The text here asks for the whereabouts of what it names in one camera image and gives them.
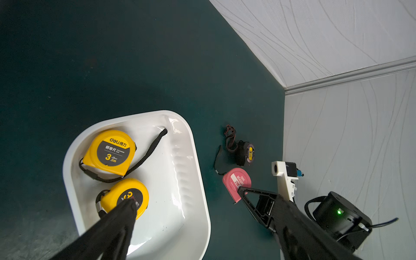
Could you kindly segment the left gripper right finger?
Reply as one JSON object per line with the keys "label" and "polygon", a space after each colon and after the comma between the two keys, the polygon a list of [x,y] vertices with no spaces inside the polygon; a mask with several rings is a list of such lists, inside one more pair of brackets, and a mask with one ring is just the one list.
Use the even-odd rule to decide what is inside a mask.
{"label": "left gripper right finger", "polygon": [[357,260],[350,251],[306,217],[294,203],[277,195],[271,210],[286,260]]}

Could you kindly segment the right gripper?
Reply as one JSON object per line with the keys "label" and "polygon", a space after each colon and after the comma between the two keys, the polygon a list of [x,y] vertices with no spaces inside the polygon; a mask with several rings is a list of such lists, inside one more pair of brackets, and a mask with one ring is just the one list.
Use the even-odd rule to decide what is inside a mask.
{"label": "right gripper", "polygon": [[240,187],[238,194],[253,218],[265,228],[281,228],[294,216],[294,204],[274,192]]}

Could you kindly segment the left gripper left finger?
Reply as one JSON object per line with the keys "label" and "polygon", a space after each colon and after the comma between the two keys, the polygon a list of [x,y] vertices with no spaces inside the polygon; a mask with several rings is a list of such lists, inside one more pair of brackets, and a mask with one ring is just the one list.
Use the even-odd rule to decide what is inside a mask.
{"label": "left gripper left finger", "polygon": [[134,200],[117,205],[53,260],[125,260],[137,209]]}

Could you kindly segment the pink tape measure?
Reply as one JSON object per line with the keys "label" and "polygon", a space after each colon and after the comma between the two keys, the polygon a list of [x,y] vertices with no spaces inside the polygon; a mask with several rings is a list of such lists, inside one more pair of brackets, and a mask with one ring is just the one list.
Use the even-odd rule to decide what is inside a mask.
{"label": "pink tape measure", "polygon": [[220,145],[216,154],[213,168],[218,175],[222,176],[222,182],[225,188],[230,194],[232,200],[234,201],[234,204],[237,204],[242,200],[241,196],[238,194],[238,189],[240,187],[251,188],[251,178],[248,175],[247,171],[245,171],[241,167],[235,167],[226,172],[221,171],[219,169],[218,163],[222,154],[222,150],[222,146]]}

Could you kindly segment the small yellow tape measure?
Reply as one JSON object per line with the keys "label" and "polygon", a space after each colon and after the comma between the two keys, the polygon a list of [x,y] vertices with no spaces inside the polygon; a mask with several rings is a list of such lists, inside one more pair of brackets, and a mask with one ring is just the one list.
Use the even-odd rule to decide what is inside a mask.
{"label": "small yellow tape measure", "polygon": [[136,219],[146,211],[150,195],[146,186],[137,179],[124,179],[109,190],[102,190],[96,197],[95,206],[100,218],[112,211],[125,200],[133,200],[136,209]]}

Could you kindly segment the black round tape measure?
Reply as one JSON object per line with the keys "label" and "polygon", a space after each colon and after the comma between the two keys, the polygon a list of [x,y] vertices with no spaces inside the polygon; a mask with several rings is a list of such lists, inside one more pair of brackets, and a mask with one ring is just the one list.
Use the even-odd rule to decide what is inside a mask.
{"label": "black round tape measure", "polygon": [[236,165],[245,167],[245,165],[253,163],[255,158],[255,147],[252,143],[242,140],[237,141],[236,130],[230,125],[226,126],[224,136],[226,149],[234,155]]}

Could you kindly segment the white plastic storage box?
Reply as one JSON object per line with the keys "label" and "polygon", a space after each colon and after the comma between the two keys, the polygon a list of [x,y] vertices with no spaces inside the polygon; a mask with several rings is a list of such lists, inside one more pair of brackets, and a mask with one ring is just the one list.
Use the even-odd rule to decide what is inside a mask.
{"label": "white plastic storage box", "polygon": [[96,123],[69,147],[63,180],[78,233],[99,220],[95,198],[110,185],[88,177],[79,161],[93,139],[105,130],[121,130],[136,143],[138,161],[162,131],[156,150],[132,174],[149,191],[149,206],[135,222],[129,260],[200,260],[209,244],[211,222],[192,131],[169,110],[129,115]]}

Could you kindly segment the yellow deli tape measure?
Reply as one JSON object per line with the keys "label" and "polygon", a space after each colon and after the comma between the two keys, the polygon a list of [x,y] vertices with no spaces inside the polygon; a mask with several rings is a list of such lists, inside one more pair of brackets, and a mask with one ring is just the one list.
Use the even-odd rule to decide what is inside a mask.
{"label": "yellow deli tape measure", "polygon": [[[134,165],[131,165],[137,145],[125,132],[108,130],[94,138],[84,157],[79,161],[81,171],[93,180],[102,183],[115,183],[140,167],[155,151],[161,139],[167,135],[168,130],[163,129],[151,143],[144,156]],[[116,175],[113,179],[104,179],[91,168]]]}

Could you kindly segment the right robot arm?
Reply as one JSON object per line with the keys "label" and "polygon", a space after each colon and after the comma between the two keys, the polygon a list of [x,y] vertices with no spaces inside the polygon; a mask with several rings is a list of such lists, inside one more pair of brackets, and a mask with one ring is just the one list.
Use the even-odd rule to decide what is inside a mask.
{"label": "right robot arm", "polygon": [[353,258],[374,229],[399,220],[374,224],[336,192],[307,201],[303,211],[274,192],[240,187],[238,194],[254,219],[277,237],[287,259]]}

